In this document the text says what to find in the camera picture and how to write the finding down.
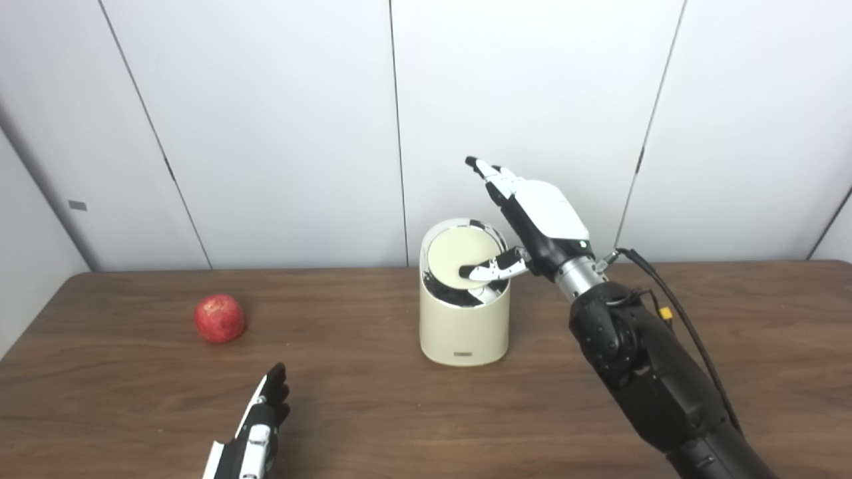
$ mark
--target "robotic hand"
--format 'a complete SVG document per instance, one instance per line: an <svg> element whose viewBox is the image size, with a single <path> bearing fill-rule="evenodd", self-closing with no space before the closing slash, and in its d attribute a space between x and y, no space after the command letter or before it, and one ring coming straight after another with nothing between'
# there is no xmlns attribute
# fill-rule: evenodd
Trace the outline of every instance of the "robotic hand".
<svg viewBox="0 0 852 479"><path fill-rule="evenodd" d="M278 428L290 413L284 365L261 379L228 444L213 442L202 479L263 479L278 452Z"/></svg>
<svg viewBox="0 0 852 479"><path fill-rule="evenodd" d="M485 180L524 247L462 266L459 275L496 280L529 268L556 283L573 302L569 328L584 357L639 436L681 478L777 479L738 430L720 389L666 323L645 309L642 293L608 280L604 270L619 252L595 261L589 230L561 191L481 159L465 163Z"/></svg>

